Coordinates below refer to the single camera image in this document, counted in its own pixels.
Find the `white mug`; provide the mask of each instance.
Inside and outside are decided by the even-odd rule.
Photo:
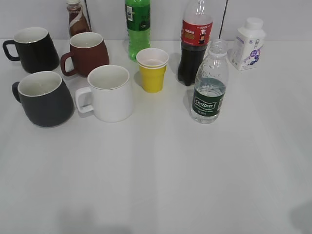
[[[94,115],[105,122],[119,122],[132,114],[133,95],[130,74],[127,69],[116,65],[105,65],[88,75],[89,87],[78,89],[75,101],[78,111]],[[92,94],[92,104],[81,107],[79,97]]]

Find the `paper cup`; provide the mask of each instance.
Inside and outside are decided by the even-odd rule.
[[[148,93],[161,91],[169,60],[168,54],[160,49],[148,48],[141,50],[136,60],[142,76],[143,89]]]

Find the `black mug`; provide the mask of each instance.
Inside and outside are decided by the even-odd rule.
[[[7,45],[15,45],[18,57],[10,55]],[[11,61],[20,61],[29,73],[52,71],[59,65],[59,56],[50,34],[44,28],[25,28],[17,32],[13,40],[6,40],[3,50]]]
[[[12,85],[12,92],[34,124],[54,127],[68,120],[74,103],[62,77],[55,72],[37,72]]]

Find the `bottle cap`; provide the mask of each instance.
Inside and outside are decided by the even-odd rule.
[[[215,57],[224,57],[228,53],[228,47],[225,40],[214,39],[209,47],[209,54]]]
[[[80,3],[80,0],[66,0],[67,4],[78,4]]]
[[[253,17],[246,19],[245,28],[249,30],[261,30],[262,26],[263,26],[262,19]]]

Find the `brown bottle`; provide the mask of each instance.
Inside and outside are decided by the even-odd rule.
[[[80,0],[67,0],[69,13],[69,35],[90,32],[88,22],[84,16]]]

